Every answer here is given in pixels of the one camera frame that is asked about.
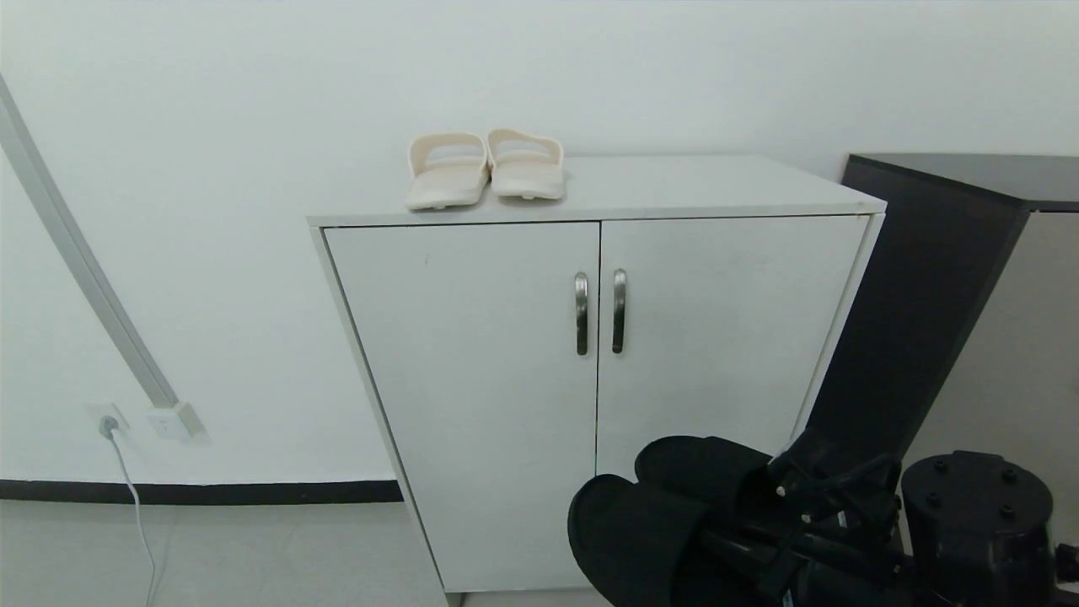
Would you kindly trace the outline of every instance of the electrical outlet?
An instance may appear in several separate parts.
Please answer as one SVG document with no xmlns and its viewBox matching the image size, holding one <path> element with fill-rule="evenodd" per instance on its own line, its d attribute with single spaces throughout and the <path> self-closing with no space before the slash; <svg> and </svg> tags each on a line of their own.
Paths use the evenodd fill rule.
<svg viewBox="0 0 1079 607">
<path fill-rule="evenodd" d="M 147 412 L 146 418 L 162 439 L 186 441 L 202 430 L 195 411 L 188 403 L 179 403 L 167 409 L 152 409 Z"/>
<path fill-rule="evenodd" d="M 117 424 L 120 425 L 119 430 L 127 430 L 128 428 L 127 420 L 124 419 L 124 416 L 120 415 L 120 410 L 112 403 L 87 403 L 82 409 L 86 410 L 86 415 L 94 422 L 95 430 L 101 424 L 101 418 L 105 416 L 114 418 Z"/>
</svg>

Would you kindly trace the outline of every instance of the white wall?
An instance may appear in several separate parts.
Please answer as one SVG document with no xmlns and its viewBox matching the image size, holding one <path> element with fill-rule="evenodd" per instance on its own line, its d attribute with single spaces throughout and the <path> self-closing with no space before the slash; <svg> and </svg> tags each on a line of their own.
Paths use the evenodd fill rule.
<svg viewBox="0 0 1079 607">
<path fill-rule="evenodd" d="M 3 233 L 6 478 L 113 479 L 84 400 L 133 423 L 140 481 L 390 478 L 303 217 L 363 210 L 425 130 L 517 126 L 571 153 L 753 150 L 833 178 L 852 150 L 1079 153 L 1075 3 L 2 9 L 0 68 L 42 154 L 213 440 L 153 438 L 9 184 L 4 222 L 27 233 Z"/>
</svg>

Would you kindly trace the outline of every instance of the wall trim strip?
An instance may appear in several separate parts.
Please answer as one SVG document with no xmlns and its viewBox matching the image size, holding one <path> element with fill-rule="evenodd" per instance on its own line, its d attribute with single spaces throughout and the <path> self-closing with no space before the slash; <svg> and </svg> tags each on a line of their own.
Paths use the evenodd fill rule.
<svg viewBox="0 0 1079 607">
<path fill-rule="evenodd" d="M 142 505 L 278 506 L 305 503 L 388 503 L 404 501 L 397 481 L 268 483 L 248 485 L 136 484 Z M 72 503 L 132 503 L 123 483 L 3 481 L 0 500 Z"/>
<path fill-rule="evenodd" d="M 105 271 L 97 263 L 94 251 L 82 235 L 67 202 L 53 180 L 23 115 L 15 105 L 8 83 L 0 74 L 0 144 L 11 161 L 26 196 L 41 217 L 49 237 L 56 245 L 91 308 L 101 321 L 101 327 L 112 339 L 117 350 L 138 381 L 150 403 L 155 408 L 170 408 L 178 401 L 165 380 L 161 368 L 150 356 L 146 344 L 135 331 L 135 326 L 124 312 Z"/>
</svg>

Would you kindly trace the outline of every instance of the power cord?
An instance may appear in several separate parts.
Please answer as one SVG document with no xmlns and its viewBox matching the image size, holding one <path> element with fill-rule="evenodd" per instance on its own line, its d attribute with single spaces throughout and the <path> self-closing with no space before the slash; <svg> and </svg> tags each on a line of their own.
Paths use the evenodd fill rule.
<svg viewBox="0 0 1079 607">
<path fill-rule="evenodd" d="M 112 451 L 117 453 L 117 461 L 120 463 L 120 471 L 124 473 L 124 483 L 127 484 L 127 491 L 132 493 L 132 497 L 135 498 L 135 523 L 138 524 L 138 535 L 142 538 L 142 548 L 146 549 L 146 557 L 150 561 L 150 588 L 146 591 L 146 607 L 151 607 L 153 602 L 153 581 L 158 577 L 158 564 L 153 562 L 153 554 L 150 552 L 150 543 L 146 541 L 146 530 L 142 529 L 142 514 L 140 512 L 141 502 L 138 499 L 138 492 L 135 491 L 135 485 L 132 484 L 132 478 L 127 474 L 127 467 L 124 466 L 124 456 L 120 453 L 120 446 L 117 445 L 117 440 L 112 437 L 112 431 L 120 428 L 120 424 L 112 416 L 105 416 L 101 418 L 100 425 L 98 425 L 97 430 L 109 440 L 112 445 Z"/>
</svg>

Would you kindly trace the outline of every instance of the white cabinet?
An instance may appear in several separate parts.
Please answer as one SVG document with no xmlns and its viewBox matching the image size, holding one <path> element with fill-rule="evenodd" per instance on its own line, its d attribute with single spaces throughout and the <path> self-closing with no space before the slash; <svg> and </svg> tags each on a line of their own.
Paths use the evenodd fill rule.
<svg viewBox="0 0 1079 607">
<path fill-rule="evenodd" d="M 883 219 L 882 201 L 760 157 L 566 169 L 556 203 L 310 218 L 450 593 L 585 585 L 570 499 L 597 471 L 632 479 L 654 439 L 780 449 Z"/>
<path fill-rule="evenodd" d="M 604 222 L 598 471 L 636 480 L 637 454 L 671 434 L 778 452 L 868 223 L 865 215 Z"/>
<path fill-rule="evenodd" d="M 599 223 L 326 237 L 447 589 L 583 584 L 564 529 L 595 470 L 596 353 L 574 276 L 599 276 Z"/>
</svg>

